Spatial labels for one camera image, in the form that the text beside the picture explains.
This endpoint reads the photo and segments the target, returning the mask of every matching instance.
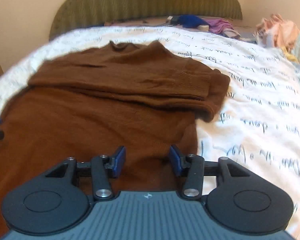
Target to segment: gray ribbed plate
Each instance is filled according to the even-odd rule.
[[[25,236],[10,231],[4,240],[293,240],[281,231],[267,236],[231,232],[211,220],[201,204],[176,192],[122,191],[97,203],[79,225],[53,236]]]

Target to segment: striped headboard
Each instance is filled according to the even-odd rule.
[[[50,40],[114,20],[181,14],[242,19],[238,0],[66,0],[53,20]]]

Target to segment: white bed sheet with writing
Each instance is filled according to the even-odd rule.
[[[278,49],[264,49],[211,33],[173,27],[102,27],[75,30],[36,50],[0,78],[0,112],[44,60],[115,43],[158,40],[231,78],[221,113],[197,120],[198,154],[228,156],[285,190],[294,213],[287,231],[300,239],[300,72]],[[215,187],[205,179],[204,192]]]

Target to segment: purple fabric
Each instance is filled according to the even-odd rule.
[[[222,18],[204,18],[204,20],[210,25],[209,32],[220,34],[223,33],[224,28],[233,30],[231,23]]]

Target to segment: green headboard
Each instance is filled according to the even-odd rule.
[[[50,30],[50,40],[76,28],[181,14],[242,19],[238,0],[66,0]]]

